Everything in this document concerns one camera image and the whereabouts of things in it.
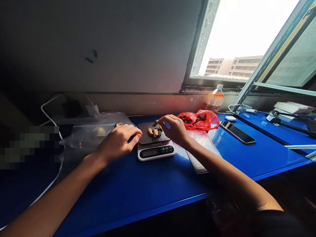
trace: black sleeve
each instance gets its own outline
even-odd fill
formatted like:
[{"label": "black sleeve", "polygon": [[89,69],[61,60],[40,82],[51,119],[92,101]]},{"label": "black sleeve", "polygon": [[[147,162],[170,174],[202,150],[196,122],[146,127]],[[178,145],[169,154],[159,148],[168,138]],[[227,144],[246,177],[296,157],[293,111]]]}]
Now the black sleeve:
[{"label": "black sleeve", "polygon": [[257,212],[254,216],[253,236],[304,237],[310,235],[303,230],[298,220],[290,214],[277,210],[265,210]]}]

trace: red plastic bag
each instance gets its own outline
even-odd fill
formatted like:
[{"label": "red plastic bag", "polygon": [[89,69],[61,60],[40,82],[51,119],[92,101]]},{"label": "red plastic bag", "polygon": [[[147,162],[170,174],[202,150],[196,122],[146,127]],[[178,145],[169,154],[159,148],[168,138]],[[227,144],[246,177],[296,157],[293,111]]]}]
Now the red plastic bag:
[{"label": "red plastic bag", "polygon": [[184,120],[184,126],[187,130],[209,131],[218,129],[220,125],[217,115],[211,110],[199,110],[196,114],[192,112],[184,112],[180,113],[178,118]]}]

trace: plastic bottle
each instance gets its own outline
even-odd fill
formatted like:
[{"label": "plastic bottle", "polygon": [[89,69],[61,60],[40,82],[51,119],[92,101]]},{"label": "plastic bottle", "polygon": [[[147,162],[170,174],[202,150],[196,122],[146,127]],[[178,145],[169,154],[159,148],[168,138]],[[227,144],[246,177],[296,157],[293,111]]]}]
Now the plastic bottle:
[{"label": "plastic bottle", "polygon": [[203,105],[204,110],[212,110],[217,114],[225,98],[222,88],[223,85],[217,85],[217,88],[207,95]]}]

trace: black smartphone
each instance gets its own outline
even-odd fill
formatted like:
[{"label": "black smartphone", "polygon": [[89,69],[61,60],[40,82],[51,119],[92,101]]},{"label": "black smartphone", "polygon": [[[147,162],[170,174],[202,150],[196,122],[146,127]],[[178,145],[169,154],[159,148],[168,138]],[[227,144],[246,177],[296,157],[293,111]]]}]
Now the black smartphone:
[{"label": "black smartphone", "polygon": [[228,131],[231,135],[236,137],[239,141],[241,141],[243,144],[250,144],[255,143],[256,140],[237,128],[235,125],[233,125],[231,122],[228,121],[222,121],[220,123],[221,127]]}]

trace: sky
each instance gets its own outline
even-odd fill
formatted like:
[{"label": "sky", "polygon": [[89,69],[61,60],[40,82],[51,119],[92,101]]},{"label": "sky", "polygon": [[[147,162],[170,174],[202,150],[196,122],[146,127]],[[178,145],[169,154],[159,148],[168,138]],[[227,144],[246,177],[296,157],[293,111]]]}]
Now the sky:
[{"label": "sky", "polygon": [[298,1],[221,0],[205,52],[207,57],[264,55]]}]

